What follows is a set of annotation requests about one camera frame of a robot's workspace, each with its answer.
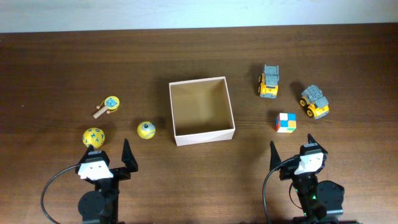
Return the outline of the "yellow grey toy mixer truck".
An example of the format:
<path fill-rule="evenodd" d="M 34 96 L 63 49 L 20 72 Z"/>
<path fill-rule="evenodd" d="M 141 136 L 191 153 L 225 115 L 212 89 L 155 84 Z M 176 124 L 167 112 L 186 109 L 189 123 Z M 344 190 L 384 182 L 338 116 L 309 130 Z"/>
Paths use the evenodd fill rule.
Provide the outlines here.
<path fill-rule="evenodd" d="M 320 119 L 330 112 L 327 98 L 316 85 L 310 85 L 301 93 L 299 103 L 313 119 Z"/>

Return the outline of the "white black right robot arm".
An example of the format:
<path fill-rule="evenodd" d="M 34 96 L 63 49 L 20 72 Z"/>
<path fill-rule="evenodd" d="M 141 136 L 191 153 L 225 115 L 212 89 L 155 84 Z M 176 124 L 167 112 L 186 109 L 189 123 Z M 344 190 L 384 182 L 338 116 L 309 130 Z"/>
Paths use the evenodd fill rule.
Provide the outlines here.
<path fill-rule="evenodd" d="M 338 223 L 343 214 L 345 188 L 330 180 L 318 181 L 317 174 L 324 168 L 328 152 L 311 134 L 300 153 L 282 161 L 273 142 L 270 142 L 269 174 L 279 172 L 280 180 L 291 180 L 303 211 L 293 223 Z"/>

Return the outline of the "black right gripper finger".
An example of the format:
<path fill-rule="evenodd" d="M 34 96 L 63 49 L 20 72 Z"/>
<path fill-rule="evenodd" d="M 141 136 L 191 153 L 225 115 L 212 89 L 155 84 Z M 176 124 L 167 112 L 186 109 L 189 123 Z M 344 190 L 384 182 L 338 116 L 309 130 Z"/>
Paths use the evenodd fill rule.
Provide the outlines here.
<path fill-rule="evenodd" d="M 308 138 L 309 144 L 317 144 L 317 141 L 314 139 L 314 137 L 310 133 L 308 133 L 307 138 Z"/>
<path fill-rule="evenodd" d="M 278 167 L 282 161 L 280 159 L 279 153 L 277 152 L 276 146 L 273 141 L 270 142 L 271 148 L 271 159 L 270 159 L 270 167 L 269 170 L 273 170 Z"/>

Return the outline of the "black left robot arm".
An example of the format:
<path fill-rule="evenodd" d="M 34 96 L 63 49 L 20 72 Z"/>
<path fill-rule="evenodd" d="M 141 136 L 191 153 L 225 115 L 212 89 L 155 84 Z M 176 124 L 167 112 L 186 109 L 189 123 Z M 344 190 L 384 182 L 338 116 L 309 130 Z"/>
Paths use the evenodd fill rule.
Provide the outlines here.
<path fill-rule="evenodd" d="M 75 172 L 81 179 L 95 186 L 94 190 L 85 193 L 78 202 L 83 223 L 118 222 L 119 183 L 129 180 L 131 173 L 138 171 L 138 164 L 127 139 L 124 140 L 121 161 L 124 163 L 123 167 L 110 169 L 107 153 L 89 146 L 78 162 Z"/>

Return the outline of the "small colourful puzzle cube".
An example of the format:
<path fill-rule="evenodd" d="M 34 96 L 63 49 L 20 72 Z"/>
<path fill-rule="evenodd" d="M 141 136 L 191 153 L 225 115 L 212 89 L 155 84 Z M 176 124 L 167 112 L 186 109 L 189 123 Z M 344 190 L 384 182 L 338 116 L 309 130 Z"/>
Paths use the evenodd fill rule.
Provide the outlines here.
<path fill-rule="evenodd" d="M 279 113 L 276 117 L 275 130 L 278 133 L 292 133 L 297 128 L 296 114 Z"/>

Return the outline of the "yellow grey toy dump truck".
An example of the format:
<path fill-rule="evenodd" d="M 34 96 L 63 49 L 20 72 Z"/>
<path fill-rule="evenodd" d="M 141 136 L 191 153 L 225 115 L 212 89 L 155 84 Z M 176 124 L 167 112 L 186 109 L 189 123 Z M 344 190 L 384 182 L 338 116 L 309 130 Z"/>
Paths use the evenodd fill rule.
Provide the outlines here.
<path fill-rule="evenodd" d="M 259 96 L 262 98 L 277 98 L 279 79 L 279 66 L 265 65 L 262 75 L 259 77 Z"/>

